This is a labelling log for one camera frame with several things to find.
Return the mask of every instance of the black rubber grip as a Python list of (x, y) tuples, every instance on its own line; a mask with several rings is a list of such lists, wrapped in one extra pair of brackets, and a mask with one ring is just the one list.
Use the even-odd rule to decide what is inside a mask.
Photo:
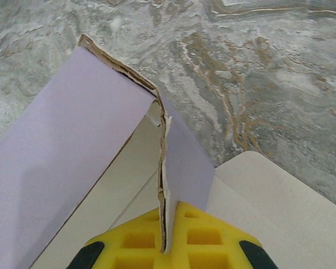
[(81, 248), (67, 269), (92, 269), (104, 248), (103, 242), (94, 242)]
[(239, 242), (253, 269), (278, 269), (266, 251), (249, 241)]

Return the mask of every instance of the gray marble surface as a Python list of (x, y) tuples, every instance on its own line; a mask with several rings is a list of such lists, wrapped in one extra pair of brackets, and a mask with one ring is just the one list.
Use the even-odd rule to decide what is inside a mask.
[(259, 151), (336, 204), (336, 0), (0, 0), (0, 137), (80, 33), (157, 84), (216, 165)]

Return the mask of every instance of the purple paper surface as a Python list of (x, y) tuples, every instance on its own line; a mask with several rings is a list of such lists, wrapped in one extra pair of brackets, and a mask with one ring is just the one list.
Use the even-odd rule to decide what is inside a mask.
[(77, 48), (0, 140), (0, 268), (28, 268), (154, 96)]
[(178, 201), (206, 210), (215, 169), (193, 133), (170, 102), (162, 97), (168, 116), (172, 117), (167, 135), (166, 180), (169, 188), (167, 245), (170, 248)]

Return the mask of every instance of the yellow foam pad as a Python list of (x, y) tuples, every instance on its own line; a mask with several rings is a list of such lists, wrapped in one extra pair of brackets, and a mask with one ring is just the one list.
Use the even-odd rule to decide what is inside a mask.
[(176, 209), (169, 254), (160, 253), (158, 209), (92, 238), (103, 242), (92, 269), (252, 269), (239, 242), (261, 246), (251, 235), (186, 203)]

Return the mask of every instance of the yellow tool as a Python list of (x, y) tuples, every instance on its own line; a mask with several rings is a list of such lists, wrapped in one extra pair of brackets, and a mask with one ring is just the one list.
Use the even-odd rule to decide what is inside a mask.
[(171, 252), (160, 246), (155, 209), (92, 238), (67, 269), (277, 269), (257, 239), (183, 202)]

